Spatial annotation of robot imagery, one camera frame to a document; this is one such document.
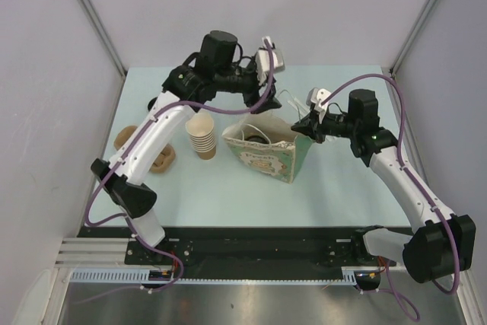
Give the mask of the black plastic cup lid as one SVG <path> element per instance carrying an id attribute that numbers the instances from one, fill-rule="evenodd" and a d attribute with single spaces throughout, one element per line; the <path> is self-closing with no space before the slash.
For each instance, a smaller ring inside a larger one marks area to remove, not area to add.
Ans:
<path id="1" fill-rule="evenodd" d="M 255 143 L 260 143 L 260 144 L 265 144 L 268 145 L 269 141 L 268 139 L 264 138 L 261 135 L 249 135 L 244 138 L 246 142 L 255 142 Z"/>

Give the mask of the printed green paper bag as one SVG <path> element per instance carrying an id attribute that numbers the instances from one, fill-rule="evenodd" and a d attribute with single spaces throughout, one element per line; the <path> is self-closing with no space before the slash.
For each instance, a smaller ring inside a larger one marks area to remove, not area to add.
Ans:
<path id="1" fill-rule="evenodd" d="M 269 144 L 246 142 L 249 135 L 261 135 Z M 267 111 L 246 114 L 221 134 L 234 156 L 248 168 L 284 183 L 293 183 L 314 141 L 291 130 L 291 124 Z"/>

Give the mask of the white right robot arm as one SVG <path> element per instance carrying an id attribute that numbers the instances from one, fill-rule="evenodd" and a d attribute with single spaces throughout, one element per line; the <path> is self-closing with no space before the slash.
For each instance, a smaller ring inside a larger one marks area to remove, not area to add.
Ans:
<path id="1" fill-rule="evenodd" d="M 437 282 L 470 268 L 476 226 L 468 215 L 456 215 L 425 185 L 401 155 L 398 139 L 380 126 L 375 93 L 357 89 L 349 93 L 348 109 L 328 110 L 331 93 L 314 88 L 307 96 L 310 112 L 291 128 L 324 142 L 328 136 L 348 139 L 353 155 L 361 159 L 386 185 L 409 220 L 411 235 L 370 226 L 358 231 L 351 246 L 352 259 L 368 265 L 378 256 L 402 263 L 418 283 Z"/>

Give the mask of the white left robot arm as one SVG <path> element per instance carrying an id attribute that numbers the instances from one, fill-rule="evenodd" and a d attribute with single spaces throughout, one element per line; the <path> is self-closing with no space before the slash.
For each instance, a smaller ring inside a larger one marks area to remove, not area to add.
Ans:
<path id="1" fill-rule="evenodd" d="M 207 33 L 200 50 L 167 76 L 148 115 L 126 143 L 110 159 L 97 158 L 91 165 L 99 182 L 94 192 L 105 191 L 119 206 L 120 217 L 143 243 L 142 256 L 150 263 L 163 262 L 168 246 L 153 210 L 157 194 L 144 180 L 173 134 L 200 110 L 230 114 L 230 110 L 208 105 L 219 92 L 242 95 L 246 106 L 234 110 L 235 115 L 257 114 L 280 106 L 274 97 L 274 74 L 285 68 L 282 53 L 270 37 L 263 37 L 262 46 L 242 67 L 234 60 L 239 48 L 238 39 L 231 33 Z"/>

